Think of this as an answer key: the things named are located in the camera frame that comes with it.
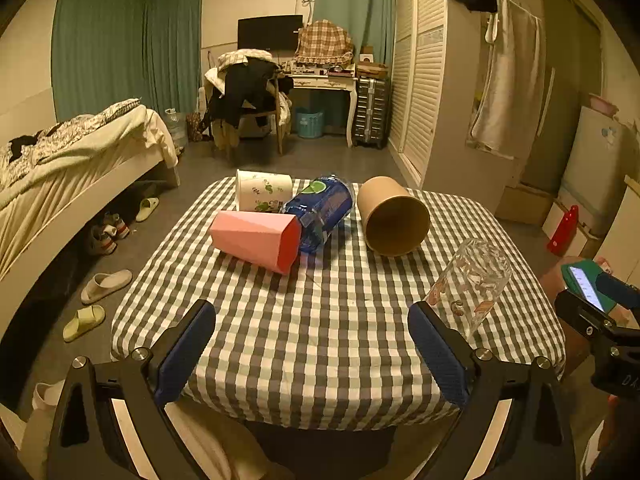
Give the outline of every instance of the gray floor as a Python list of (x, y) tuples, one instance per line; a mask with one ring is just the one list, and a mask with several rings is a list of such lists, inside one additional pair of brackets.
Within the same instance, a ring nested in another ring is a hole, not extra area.
[[(158, 209), (144, 223), (133, 223), (130, 236), (118, 243), (118, 248), (113, 254), (98, 259), (87, 272), (86, 280), (95, 272), (115, 272), (120, 269), (130, 269), (136, 276), (165, 235), (200, 193), (213, 181), (233, 175), (236, 168), (289, 173), (295, 178), (314, 178), (320, 174), (335, 173), (352, 182), (364, 182), (372, 176), (387, 175), (406, 184), (387, 150), (362, 147), (349, 150), (344, 137), (325, 136), (321, 139), (304, 140), (292, 136), (287, 141), (286, 153), (283, 156), (277, 154), (273, 137), (265, 140), (246, 140), (235, 150), (231, 161), (226, 160), (220, 152), (214, 154), (210, 142), (192, 143), (187, 147), (178, 165), (182, 185), (161, 193)], [(540, 275), (555, 262), (555, 258), (545, 249), (546, 237), (539, 228), (513, 222), (502, 222), (502, 225), (536, 274)], [(18, 406), (18, 414), (23, 418), (31, 411), (30, 396), (37, 381), (52, 383), (64, 378), (71, 360), (77, 355), (86, 355), (93, 362), (110, 359), (111, 319), (126, 290), (100, 301), (106, 311), (106, 320), (101, 326), (70, 344), (62, 340), (63, 326), (72, 319), (76, 310), (82, 307), (79, 295), (83, 284), (84, 282), (66, 303), (31, 368)], [(324, 440), (330, 438), (328, 432), (322, 433)], [(381, 437), (378, 442), (381, 450), (379, 455), (383, 460), (384, 449), (388, 446), (392, 434), (378, 433)], [(292, 442), (299, 441), (298, 434), (289, 435)], [(278, 441), (287, 438), (285, 433), (277, 435)], [(316, 441), (313, 444), (316, 449), (322, 445)], [(370, 457), (373, 456), (370, 453), (372, 446), (375, 447), (375, 444), (363, 440), (362, 449), (356, 452), (362, 452), (365, 457), (368, 456), (366, 460), (370, 461)], [(349, 469), (346, 462), (354, 462), (353, 448), (349, 448), (343, 442), (339, 446), (334, 445), (334, 451), (336, 447), (340, 450), (331, 454), (334, 466), (327, 466), (322, 472), (317, 471), (317, 475), (305, 477), (320, 478), (329, 474), (335, 478), (352, 478), (354, 472), (346, 473)], [(294, 461), (300, 462), (300, 454), (296, 452), (295, 455)]]

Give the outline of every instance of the phone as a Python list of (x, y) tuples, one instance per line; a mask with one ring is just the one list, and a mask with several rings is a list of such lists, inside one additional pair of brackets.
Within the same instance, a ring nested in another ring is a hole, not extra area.
[(616, 306), (615, 301), (596, 289), (596, 278), (604, 270), (593, 260), (565, 264), (561, 270), (567, 288), (582, 296), (601, 312), (608, 314)]

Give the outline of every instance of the suitcase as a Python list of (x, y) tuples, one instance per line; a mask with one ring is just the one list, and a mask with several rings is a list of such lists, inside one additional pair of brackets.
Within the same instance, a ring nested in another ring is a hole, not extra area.
[(388, 79), (361, 76), (357, 84), (358, 101), (353, 118), (353, 144), (375, 144), (382, 148), (386, 141)]

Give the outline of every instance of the computer monitor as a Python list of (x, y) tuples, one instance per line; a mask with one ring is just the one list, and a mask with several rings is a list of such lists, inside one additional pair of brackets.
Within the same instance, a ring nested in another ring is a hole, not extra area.
[(238, 20), (238, 48), (296, 50), (302, 14)]

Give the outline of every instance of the floor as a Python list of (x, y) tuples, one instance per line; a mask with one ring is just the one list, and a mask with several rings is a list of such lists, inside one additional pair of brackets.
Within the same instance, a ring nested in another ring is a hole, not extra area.
[[(232, 160), (226, 160), (220, 152), (214, 154), (210, 142), (190, 144), (178, 165), (182, 185), (177, 189), (162, 192), (159, 195), (160, 205), (156, 212), (144, 223), (133, 223), (130, 226), (132, 233), (118, 243), (113, 254), (103, 256), (83, 269), (84, 276), (78, 288), (64, 305), (60, 305), (57, 319), (50, 320), (52, 328), (37, 352), (37, 357), (26, 379), (23, 394), (17, 406), (14, 406), (23, 419), (26, 419), (31, 411), (30, 395), (37, 381), (53, 383), (64, 378), (73, 357), (78, 355), (85, 355), (91, 361), (98, 363), (110, 360), (111, 319), (126, 290), (121, 290), (100, 301), (106, 311), (106, 320), (101, 326), (70, 344), (62, 340), (63, 326), (72, 319), (75, 311), (82, 307), (79, 295), (86, 280), (96, 272), (115, 272), (123, 268), (131, 270), (136, 276), (164, 236), (200, 193), (211, 182), (235, 174), (237, 168), (289, 173), (295, 178), (314, 178), (320, 174), (335, 173), (352, 182), (364, 182), (373, 176), (387, 175), (403, 185), (406, 184), (387, 150), (363, 147), (348, 150), (344, 137), (325, 136), (320, 139), (305, 140), (292, 136), (287, 140), (286, 153), (283, 156), (277, 154), (276, 145), (271, 136), (266, 139), (244, 140), (235, 150)], [(121, 197), (121, 202), (126, 199), (125, 194)], [(122, 206), (127, 210), (121, 213), (124, 218), (134, 215), (133, 208), (136, 200), (129, 200), (129, 203)], [(536, 274), (540, 275), (555, 263), (555, 257), (545, 249), (546, 237), (539, 228), (514, 222), (501, 222), (501, 224), (511, 235)], [(267, 450), (268, 443), (273, 443), (274, 440), (276, 442), (288, 440), (290, 445), (285, 445), (284, 448), (289, 449), (291, 462), (289, 465), (294, 470), (298, 470), (298, 473), (304, 469), (304, 460), (300, 451), (301, 435), (298, 430), (287, 431), (287, 429), (278, 428), (274, 433), (270, 433), (272, 431), (270, 428), (255, 426), (252, 431), (272, 460), (287, 461), (282, 457), (282, 448), (278, 454), (275, 449)], [(321, 467), (313, 473), (307, 470), (303, 476), (298, 476), (299, 478), (325, 478), (327, 475), (335, 478), (354, 478), (356, 472), (350, 471), (350, 465), (354, 463), (368, 463), (368, 469), (374, 470), (385, 460), (386, 450), (392, 438), (392, 431), (380, 431), (370, 432), (377, 433), (375, 436), (360, 436), (356, 437), (357, 441), (343, 442), (336, 440), (330, 432), (318, 433), (310, 436), (307, 449), (319, 452), (319, 449), (331, 447), (332, 460), (323, 460), (326, 463), (324, 468)], [(381, 463), (377, 465), (372, 460), (378, 460)]]

